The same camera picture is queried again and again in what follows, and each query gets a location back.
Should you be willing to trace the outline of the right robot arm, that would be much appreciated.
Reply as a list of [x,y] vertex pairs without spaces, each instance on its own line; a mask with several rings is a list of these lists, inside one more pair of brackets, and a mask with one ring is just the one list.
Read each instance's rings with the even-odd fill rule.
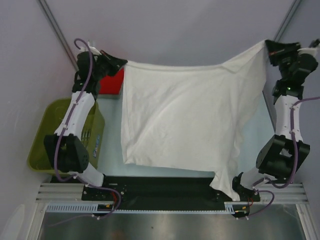
[[310,145],[303,142],[300,131],[300,107],[306,101],[303,84],[319,65],[316,55],[320,40],[315,39],[309,47],[302,47],[298,42],[280,43],[268,39],[265,46],[270,64],[278,67],[281,75],[272,90],[275,134],[260,150],[255,167],[233,178],[230,194],[237,201],[256,193],[264,184],[286,188],[310,153]]

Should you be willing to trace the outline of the white t shirt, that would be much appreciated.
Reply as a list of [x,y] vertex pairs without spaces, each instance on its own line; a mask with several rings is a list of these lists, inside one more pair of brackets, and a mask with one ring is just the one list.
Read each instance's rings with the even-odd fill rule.
[[208,66],[129,61],[124,67],[121,149],[125,164],[213,172],[210,187],[233,201],[242,130],[266,83],[260,41]]

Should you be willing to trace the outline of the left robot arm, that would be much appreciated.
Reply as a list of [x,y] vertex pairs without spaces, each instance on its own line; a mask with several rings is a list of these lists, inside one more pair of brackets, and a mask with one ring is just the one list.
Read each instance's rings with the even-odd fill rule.
[[100,81],[106,76],[114,77],[127,60],[94,50],[79,53],[76,64],[78,70],[74,74],[70,104],[55,132],[44,137],[44,148],[59,181],[68,181],[60,175],[68,174],[70,178],[94,187],[93,194],[105,200],[110,196],[111,188],[103,183],[104,174],[90,163],[89,150],[81,142],[81,136],[99,95]]

